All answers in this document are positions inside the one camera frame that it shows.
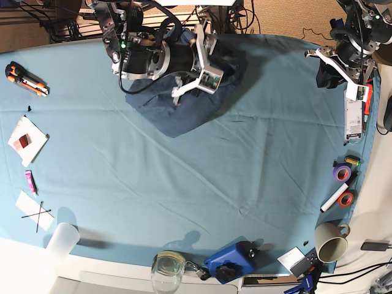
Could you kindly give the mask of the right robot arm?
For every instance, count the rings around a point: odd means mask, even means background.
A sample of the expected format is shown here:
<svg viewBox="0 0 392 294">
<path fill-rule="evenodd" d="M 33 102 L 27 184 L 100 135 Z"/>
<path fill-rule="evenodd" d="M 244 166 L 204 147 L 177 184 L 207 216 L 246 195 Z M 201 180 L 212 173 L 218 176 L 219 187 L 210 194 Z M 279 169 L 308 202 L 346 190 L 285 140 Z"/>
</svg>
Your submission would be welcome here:
<svg viewBox="0 0 392 294">
<path fill-rule="evenodd" d="M 122 79 L 152 79 L 190 72 L 195 53 L 180 41 L 180 20 L 156 1 L 88 1 L 102 30 L 112 72 Z M 143 7 L 155 7 L 166 18 L 157 29 L 143 24 Z"/>
</svg>

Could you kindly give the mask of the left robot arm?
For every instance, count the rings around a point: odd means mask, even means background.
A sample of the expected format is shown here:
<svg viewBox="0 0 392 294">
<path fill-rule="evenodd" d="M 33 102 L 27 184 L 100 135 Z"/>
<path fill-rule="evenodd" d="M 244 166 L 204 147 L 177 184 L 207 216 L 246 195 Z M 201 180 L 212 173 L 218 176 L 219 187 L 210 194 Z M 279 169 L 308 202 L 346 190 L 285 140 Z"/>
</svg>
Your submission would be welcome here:
<svg viewBox="0 0 392 294">
<path fill-rule="evenodd" d="M 373 76 L 372 55 L 391 46 L 391 1 L 339 1 L 346 20 L 330 20 L 330 36 L 336 43 L 321 52 L 337 62 L 356 83 L 366 84 Z"/>
</svg>

